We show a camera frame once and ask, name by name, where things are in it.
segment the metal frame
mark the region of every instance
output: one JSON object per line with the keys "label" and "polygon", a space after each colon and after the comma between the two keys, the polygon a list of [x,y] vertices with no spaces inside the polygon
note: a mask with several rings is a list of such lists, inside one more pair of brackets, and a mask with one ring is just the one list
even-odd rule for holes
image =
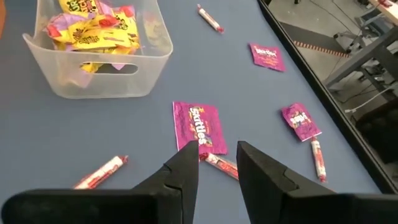
{"label": "metal frame", "polygon": [[387,175],[382,161],[374,155],[372,149],[370,149],[370,147],[365,143],[358,130],[350,123],[330,92],[326,89],[326,86],[323,85],[318,77],[314,74],[301,53],[297,50],[292,39],[290,39],[281,24],[270,12],[268,5],[272,0],[257,1],[264,18],[278,36],[286,51],[292,57],[296,66],[302,72],[303,76],[308,81],[315,94],[318,96],[322,105],[332,117],[337,127],[347,140],[348,144],[359,157],[359,160],[363,163],[366,170],[373,178],[373,181],[379,187],[380,191],[386,194],[398,194],[398,188],[395,186],[392,179]]}

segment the clear plastic bin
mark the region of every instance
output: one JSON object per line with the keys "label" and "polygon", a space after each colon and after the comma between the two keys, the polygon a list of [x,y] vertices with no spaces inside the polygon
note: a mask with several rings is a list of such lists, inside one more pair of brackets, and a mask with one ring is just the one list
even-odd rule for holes
{"label": "clear plastic bin", "polygon": [[[173,51],[173,45],[156,0],[112,0],[112,7],[134,5],[141,49],[134,55],[110,55],[54,50],[45,26],[51,17],[62,12],[58,0],[38,0],[35,35],[23,34],[34,58],[43,71],[52,90],[69,99],[121,98],[145,96],[153,89],[164,65]],[[60,77],[79,75],[85,62],[123,63],[117,71],[104,65],[86,88],[65,84]]]}

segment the blue table surface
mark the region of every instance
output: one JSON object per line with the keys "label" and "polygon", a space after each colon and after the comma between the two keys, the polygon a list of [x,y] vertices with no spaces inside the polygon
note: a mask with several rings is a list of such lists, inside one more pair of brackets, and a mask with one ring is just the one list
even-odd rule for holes
{"label": "blue table surface", "polygon": [[[263,18],[256,0],[159,1],[174,52],[142,98],[66,100],[52,93],[22,33],[33,34],[35,1],[6,0],[0,40],[0,203],[36,188],[69,188],[115,155],[129,164],[101,189],[130,189],[176,153],[172,102],[216,105],[226,158],[245,140],[318,181],[309,142],[299,142],[280,109],[302,102],[323,134],[328,184],[336,192],[379,193],[345,138]],[[226,32],[196,13],[200,3]],[[278,46],[286,72],[252,63],[248,42]],[[239,184],[200,164],[195,223],[249,223]]]}

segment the purple packet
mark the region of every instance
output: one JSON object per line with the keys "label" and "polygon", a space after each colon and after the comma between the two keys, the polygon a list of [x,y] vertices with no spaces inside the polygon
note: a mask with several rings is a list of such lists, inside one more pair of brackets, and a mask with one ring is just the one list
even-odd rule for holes
{"label": "purple packet", "polygon": [[313,121],[310,113],[301,103],[294,103],[289,107],[282,108],[282,114],[301,141],[322,133]]}
{"label": "purple packet", "polygon": [[250,44],[250,48],[256,65],[271,68],[280,72],[285,71],[285,65],[279,48],[264,47],[258,44]]}
{"label": "purple packet", "polygon": [[198,103],[173,102],[173,116],[178,150],[188,142],[197,140],[199,154],[227,154],[217,108]]}

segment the red and white candy roll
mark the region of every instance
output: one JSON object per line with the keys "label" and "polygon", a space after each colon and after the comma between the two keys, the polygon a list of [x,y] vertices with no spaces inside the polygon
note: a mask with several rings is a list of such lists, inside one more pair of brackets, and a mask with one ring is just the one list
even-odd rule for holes
{"label": "red and white candy roll", "polygon": [[325,163],[323,162],[321,145],[319,144],[319,141],[317,140],[316,137],[312,138],[311,146],[312,146],[313,157],[315,160],[315,168],[317,170],[317,176],[318,176],[319,180],[322,183],[324,183],[324,182],[326,182]]}
{"label": "red and white candy roll", "polygon": [[216,22],[201,6],[198,4],[198,13],[201,15],[217,32],[223,33],[224,28],[222,28],[218,22]]}
{"label": "red and white candy roll", "polygon": [[127,162],[128,156],[115,156],[93,174],[87,175],[74,189],[94,189]]}
{"label": "red and white candy roll", "polygon": [[235,163],[222,159],[212,153],[203,153],[200,155],[200,159],[205,160],[211,165],[217,167],[219,170],[238,180],[238,168]]}

